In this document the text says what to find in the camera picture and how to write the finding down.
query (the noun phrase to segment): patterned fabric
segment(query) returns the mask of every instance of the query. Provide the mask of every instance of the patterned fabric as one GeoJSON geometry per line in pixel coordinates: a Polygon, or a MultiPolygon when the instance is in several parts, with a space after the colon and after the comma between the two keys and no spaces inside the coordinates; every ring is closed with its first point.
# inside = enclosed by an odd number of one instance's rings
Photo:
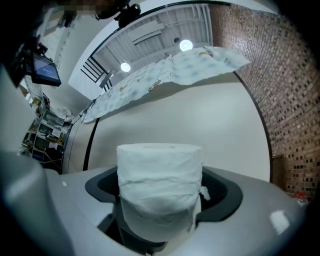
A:
{"type": "Polygon", "coordinates": [[[249,60],[239,53],[212,46],[168,56],[134,72],[98,97],[87,110],[84,122],[93,121],[138,100],[164,83],[190,86],[203,79],[233,72],[248,63],[249,60]]]}

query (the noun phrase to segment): white tissue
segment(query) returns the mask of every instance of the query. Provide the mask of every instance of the white tissue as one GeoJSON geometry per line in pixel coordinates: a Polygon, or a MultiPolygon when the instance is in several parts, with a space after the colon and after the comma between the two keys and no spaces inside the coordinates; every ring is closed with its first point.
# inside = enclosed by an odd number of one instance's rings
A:
{"type": "Polygon", "coordinates": [[[201,147],[120,145],[117,158],[123,216],[136,235],[166,242],[190,229],[199,193],[208,193],[201,187],[201,147]]]}

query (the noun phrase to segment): shelf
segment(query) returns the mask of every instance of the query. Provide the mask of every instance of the shelf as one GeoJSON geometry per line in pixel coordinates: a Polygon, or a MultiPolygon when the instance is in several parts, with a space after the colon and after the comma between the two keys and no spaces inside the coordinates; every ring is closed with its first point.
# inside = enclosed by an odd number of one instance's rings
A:
{"type": "Polygon", "coordinates": [[[44,164],[48,164],[48,163],[53,163],[53,162],[56,162],[56,161],[62,161],[63,158],[59,158],[59,159],[56,159],[56,160],[50,160],[50,161],[45,161],[43,162],[44,164]]]}
{"type": "Polygon", "coordinates": [[[44,136],[41,136],[41,135],[39,135],[39,134],[37,134],[36,136],[39,137],[40,139],[43,139],[43,140],[47,141],[47,142],[57,143],[58,146],[62,146],[62,144],[59,144],[58,142],[56,142],[56,141],[54,141],[54,140],[50,140],[50,139],[48,139],[48,138],[46,138],[46,137],[44,137],[44,136]]]}
{"type": "Polygon", "coordinates": [[[67,134],[67,133],[66,133],[66,132],[64,132],[64,131],[59,130],[59,129],[54,128],[53,126],[49,125],[49,124],[47,123],[47,121],[45,121],[45,120],[42,120],[42,121],[41,121],[41,124],[45,125],[46,127],[51,128],[51,129],[56,129],[56,130],[58,130],[59,132],[61,132],[62,134],[64,134],[64,135],[66,135],[66,134],[67,134]]]}
{"type": "Polygon", "coordinates": [[[58,120],[56,120],[58,125],[64,126],[65,120],[63,118],[61,118],[61,117],[57,116],[55,113],[51,112],[50,109],[47,109],[46,112],[49,113],[50,115],[55,116],[60,121],[60,123],[59,123],[58,120]]]}
{"type": "Polygon", "coordinates": [[[34,151],[38,151],[38,152],[40,152],[40,153],[44,153],[44,151],[41,150],[41,149],[34,148],[33,150],[34,150],[34,151]]]}
{"type": "Polygon", "coordinates": [[[41,156],[41,155],[33,154],[33,155],[32,155],[32,158],[33,158],[34,160],[39,161],[40,163],[42,163],[42,161],[43,161],[43,159],[42,159],[42,156],[41,156]]]}

